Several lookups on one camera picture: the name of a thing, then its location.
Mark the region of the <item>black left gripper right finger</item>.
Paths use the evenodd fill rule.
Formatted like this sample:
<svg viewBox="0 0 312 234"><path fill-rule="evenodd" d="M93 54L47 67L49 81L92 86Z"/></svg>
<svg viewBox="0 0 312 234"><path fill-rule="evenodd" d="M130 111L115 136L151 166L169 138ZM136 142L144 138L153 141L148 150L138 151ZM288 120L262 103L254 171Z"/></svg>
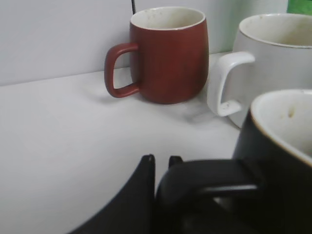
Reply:
<svg viewBox="0 0 312 234"><path fill-rule="evenodd" d="M182 163L182 157L180 156L170 156L169 158L169 163L168 163L168 168L178 165Z"/></svg>

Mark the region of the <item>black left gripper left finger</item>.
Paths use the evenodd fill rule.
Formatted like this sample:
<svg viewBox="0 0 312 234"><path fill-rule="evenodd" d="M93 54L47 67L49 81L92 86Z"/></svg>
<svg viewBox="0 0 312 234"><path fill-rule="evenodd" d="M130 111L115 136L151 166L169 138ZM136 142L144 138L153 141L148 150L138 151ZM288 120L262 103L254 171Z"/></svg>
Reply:
<svg viewBox="0 0 312 234"><path fill-rule="evenodd" d="M73 234L149 234L155 195L155 157L145 155L117 195Z"/></svg>

